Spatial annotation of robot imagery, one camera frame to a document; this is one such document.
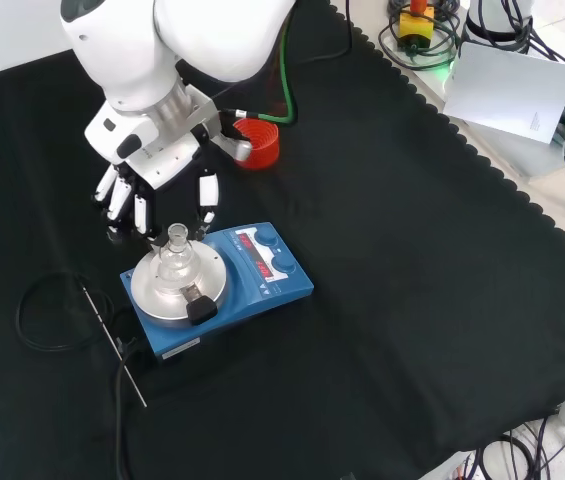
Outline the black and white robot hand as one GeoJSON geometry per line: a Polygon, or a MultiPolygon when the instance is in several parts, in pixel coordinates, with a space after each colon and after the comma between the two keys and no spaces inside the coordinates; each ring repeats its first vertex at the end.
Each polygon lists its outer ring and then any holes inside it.
{"type": "Polygon", "coordinates": [[[109,239],[118,243],[131,235],[156,236],[155,193],[172,183],[219,132],[211,100],[195,100],[189,117],[172,125],[147,114],[123,115],[105,102],[85,137],[108,162],[92,199],[106,221],[109,239]]]}

